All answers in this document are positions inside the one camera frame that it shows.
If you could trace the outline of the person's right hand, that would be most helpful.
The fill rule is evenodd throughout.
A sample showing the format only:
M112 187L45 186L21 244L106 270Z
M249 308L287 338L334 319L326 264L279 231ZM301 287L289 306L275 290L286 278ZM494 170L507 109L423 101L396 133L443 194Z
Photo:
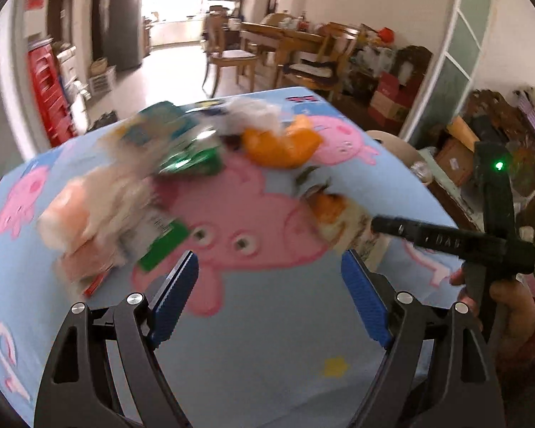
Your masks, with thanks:
M496 357L510 358L535 332L535 301L531 291L517 280L494 282L489 290L501 312Z

